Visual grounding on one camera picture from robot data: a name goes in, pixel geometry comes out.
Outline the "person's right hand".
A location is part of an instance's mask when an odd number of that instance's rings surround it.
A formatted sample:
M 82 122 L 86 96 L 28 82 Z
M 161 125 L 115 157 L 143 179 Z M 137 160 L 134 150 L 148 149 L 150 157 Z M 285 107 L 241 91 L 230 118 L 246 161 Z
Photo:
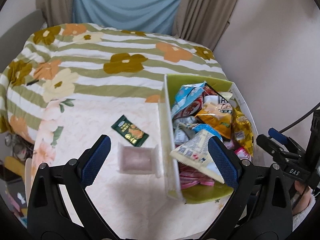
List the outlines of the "person's right hand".
M 293 204 L 293 215 L 297 215 L 304 211 L 308 207 L 311 199 L 311 190 L 308 185 L 303 184 L 300 181 L 295 181 L 295 189 L 299 193 L 299 197 Z

